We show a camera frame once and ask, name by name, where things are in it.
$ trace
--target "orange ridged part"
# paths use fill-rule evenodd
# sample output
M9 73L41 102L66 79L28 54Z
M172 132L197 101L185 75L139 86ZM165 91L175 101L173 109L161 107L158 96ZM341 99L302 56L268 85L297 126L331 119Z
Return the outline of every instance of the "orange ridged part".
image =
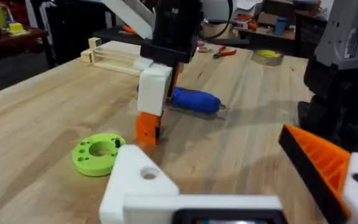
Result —
M342 191L349 165L350 153L337 145L304 131L285 124L293 138L314 165L321 178L341 204L348 217L351 211L342 201Z

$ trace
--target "green disc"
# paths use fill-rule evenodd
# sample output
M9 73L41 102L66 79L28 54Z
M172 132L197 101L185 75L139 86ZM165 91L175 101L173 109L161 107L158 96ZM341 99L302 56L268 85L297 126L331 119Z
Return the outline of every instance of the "green disc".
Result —
M111 173L119 148L126 144L117 134L94 134L78 143L71 152L78 172L99 177Z

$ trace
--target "pliers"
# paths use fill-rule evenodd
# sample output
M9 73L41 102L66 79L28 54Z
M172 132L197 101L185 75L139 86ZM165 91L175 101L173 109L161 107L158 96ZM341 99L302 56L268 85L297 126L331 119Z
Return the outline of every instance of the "pliers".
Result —
M222 46L221 48L219 48L218 52L216 54L214 54L213 58L217 59L217 58L224 57L224 56L235 55L237 52L237 50L233 50L230 52L224 52L225 49L226 49L226 46Z

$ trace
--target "black frame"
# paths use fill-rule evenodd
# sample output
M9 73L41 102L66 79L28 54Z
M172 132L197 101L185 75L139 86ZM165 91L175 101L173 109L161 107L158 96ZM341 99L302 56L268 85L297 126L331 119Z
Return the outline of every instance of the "black frame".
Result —
M228 209L186 208L173 214L172 224L194 224L195 220L262 221L268 224L288 224L281 210L276 209Z

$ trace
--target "orange 3d printed part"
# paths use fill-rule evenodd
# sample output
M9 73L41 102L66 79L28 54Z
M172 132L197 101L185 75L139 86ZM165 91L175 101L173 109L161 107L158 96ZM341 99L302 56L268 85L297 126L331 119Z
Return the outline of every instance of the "orange 3d printed part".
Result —
M351 212L341 197L350 153L287 124L282 129L279 143L328 223L345 223Z

